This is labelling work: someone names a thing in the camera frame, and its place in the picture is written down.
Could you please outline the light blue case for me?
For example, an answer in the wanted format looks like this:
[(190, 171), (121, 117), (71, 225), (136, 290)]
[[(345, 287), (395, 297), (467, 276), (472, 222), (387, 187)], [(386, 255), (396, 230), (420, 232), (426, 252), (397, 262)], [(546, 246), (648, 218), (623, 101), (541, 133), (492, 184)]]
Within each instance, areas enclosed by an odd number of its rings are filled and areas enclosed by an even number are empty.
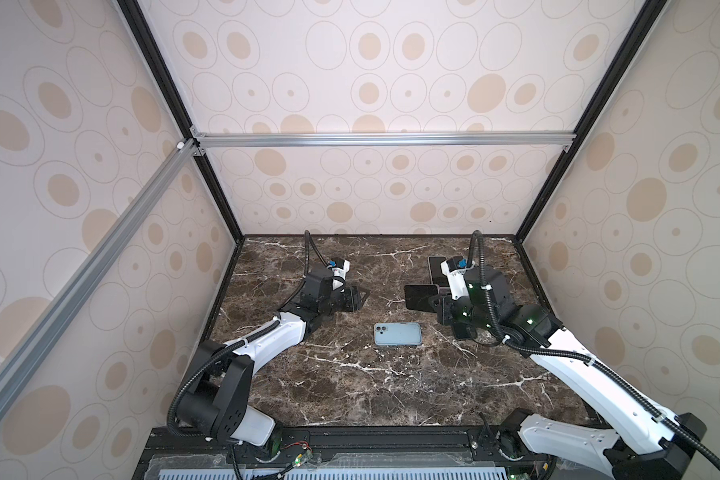
[(374, 326), (374, 342), (378, 346), (419, 346), (423, 337), (416, 322), (377, 323)]

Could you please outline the white-edged phone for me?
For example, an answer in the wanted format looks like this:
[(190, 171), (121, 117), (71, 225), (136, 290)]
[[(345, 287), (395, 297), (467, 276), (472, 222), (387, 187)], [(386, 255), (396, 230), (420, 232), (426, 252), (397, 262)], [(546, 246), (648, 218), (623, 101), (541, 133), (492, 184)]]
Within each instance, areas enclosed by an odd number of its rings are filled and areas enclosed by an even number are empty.
[(446, 261), (443, 256), (430, 256), (428, 258), (431, 282), (438, 287), (448, 287), (447, 275), (442, 271), (442, 264)]

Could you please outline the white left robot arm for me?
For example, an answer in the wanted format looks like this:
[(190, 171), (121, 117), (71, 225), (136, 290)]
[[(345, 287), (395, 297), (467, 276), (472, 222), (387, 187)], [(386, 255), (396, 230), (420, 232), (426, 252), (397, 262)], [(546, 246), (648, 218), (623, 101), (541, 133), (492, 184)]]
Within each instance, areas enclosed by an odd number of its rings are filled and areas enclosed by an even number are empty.
[(202, 343), (168, 407), (168, 431), (174, 436), (196, 432), (219, 443), (242, 442), (276, 451), (276, 420), (249, 405), (254, 376), (335, 314), (360, 310), (369, 296), (368, 290), (354, 285), (317, 297), (299, 293), (247, 336), (224, 344)]

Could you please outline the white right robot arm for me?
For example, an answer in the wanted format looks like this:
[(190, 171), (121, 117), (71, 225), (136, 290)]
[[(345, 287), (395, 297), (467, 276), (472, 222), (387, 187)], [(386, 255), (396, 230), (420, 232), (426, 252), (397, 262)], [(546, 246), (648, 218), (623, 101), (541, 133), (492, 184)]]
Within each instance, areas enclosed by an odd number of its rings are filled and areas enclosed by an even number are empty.
[(606, 423), (603, 428), (584, 427), (517, 408), (495, 434), (506, 458), (550, 455), (612, 479), (680, 479), (696, 455), (720, 465), (702, 442), (706, 426), (698, 417), (676, 414), (641, 393), (540, 306), (499, 302), (493, 290), (475, 286), (459, 295), (435, 291), (424, 303), (457, 338), (473, 339), (485, 330), (542, 366)]

